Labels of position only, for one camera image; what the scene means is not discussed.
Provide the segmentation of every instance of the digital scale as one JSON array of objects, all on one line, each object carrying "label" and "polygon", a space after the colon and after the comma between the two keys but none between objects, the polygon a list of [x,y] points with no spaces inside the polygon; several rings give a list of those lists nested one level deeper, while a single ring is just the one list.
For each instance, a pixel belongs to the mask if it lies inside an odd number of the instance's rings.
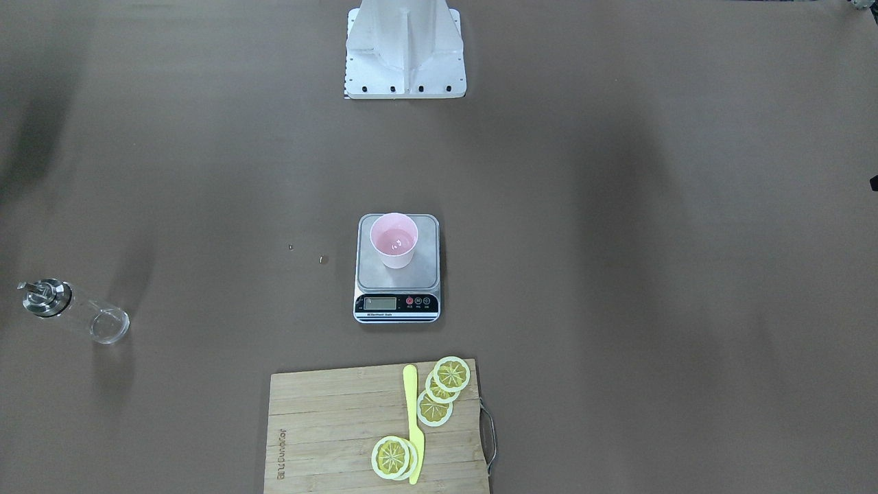
[{"label": "digital scale", "polygon": [[369,233],[381,214],[360,218],[356,235],[354,319],[360,323],[432,323],[442,308],[439,282],[439,221],[409,214],[418,226],[412,261],[400,269],[381,262]]}]

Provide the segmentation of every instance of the pink cup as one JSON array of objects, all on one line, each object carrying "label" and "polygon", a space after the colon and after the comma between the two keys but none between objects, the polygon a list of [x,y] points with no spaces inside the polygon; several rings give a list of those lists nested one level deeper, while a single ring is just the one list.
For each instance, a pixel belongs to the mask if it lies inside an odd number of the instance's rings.
[{"label": "pink cup", "polygon": [[414,245],[418,243],[418,226],[404,214],[388,213],[372,223],[369,238],[381,256],[381,262],[387,267],[400,269],[412,262]]}]

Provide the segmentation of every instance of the cup rim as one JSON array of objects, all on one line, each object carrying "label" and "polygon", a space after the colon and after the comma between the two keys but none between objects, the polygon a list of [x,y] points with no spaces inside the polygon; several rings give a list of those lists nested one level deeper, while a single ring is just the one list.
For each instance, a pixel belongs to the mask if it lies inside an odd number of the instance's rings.
[{"label": "cup rim", "polygon": [[[379,248],[377,247],[377,245],[375,245],[375,239],[372,237],[372,231],[375,229],[375,223],[378,223],[378,221],[380,221],[381,218],[384,218],[385,216],[388,216],[388,215],[391,215],[391,214],[393,214],[393,215],[399,215],[399,216],[405,216],[406,219],[409,220],[409,221],[412,223],[412,225],[414,225],[414,242],[412,242],[412,246],[409,247],[407,251],[402,252],[402,253],[400,253],[400,254],[385,254],[381,249],[379,249]],[[420,236],[421,236],[421,232],[418,230],[418,224],[414,222],[414,220],[412,219],[411,216],[409,216],[408,214],[405,214],[405,213],[384,213],[384,214],[380,215],[380,216],[379,216],[379,217],[378,217],[378,218],[372,223],[372,226],[371,226],[371,227],[369,227],[369,243],[372,244],[372,249],[375,249],[375,251],[376,251],[378,254],[381,254],[382,256],[387,256],[388,258],[400,258],[400,257],[402,257],[402,256],[405,256],[405,255],[408,254],[409,252],[414,251],[414,246],[418,244],[418,238],[419,238]]]}]

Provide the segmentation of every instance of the yellow knife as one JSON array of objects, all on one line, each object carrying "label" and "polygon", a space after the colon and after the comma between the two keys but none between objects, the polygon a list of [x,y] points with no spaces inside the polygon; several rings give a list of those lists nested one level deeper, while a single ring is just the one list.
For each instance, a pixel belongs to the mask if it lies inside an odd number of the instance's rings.
[{"label": "yellow knife", "polygon": [[402,383],[406,388],[406,408],[408,408],[408,440],[414,444],[418,452],[418,466],[414,468],[412,476],[408,477],[408,483],[414,485],[421,476],[421,467],[424,466],[424,433],[418,427],[418,416],[415,407],[418,406],[418,367],[411,364],[402,369]]}]

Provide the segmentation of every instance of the wooden cutting board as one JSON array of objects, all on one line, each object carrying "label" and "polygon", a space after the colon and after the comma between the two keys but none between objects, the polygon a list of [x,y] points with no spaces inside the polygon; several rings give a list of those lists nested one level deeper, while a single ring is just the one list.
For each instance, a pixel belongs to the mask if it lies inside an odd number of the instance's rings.
[{"label": "wooden cutting board", "polygon": [[[424,431],[418,483],[385,480],[371,452],[386,435],[408,437],[406,364],[273,374],[265,448],[265,494],[455,492],[490,494],[479,432],[476,361],[448,422]],[[435,362],[418,367],[418,393]]]}]

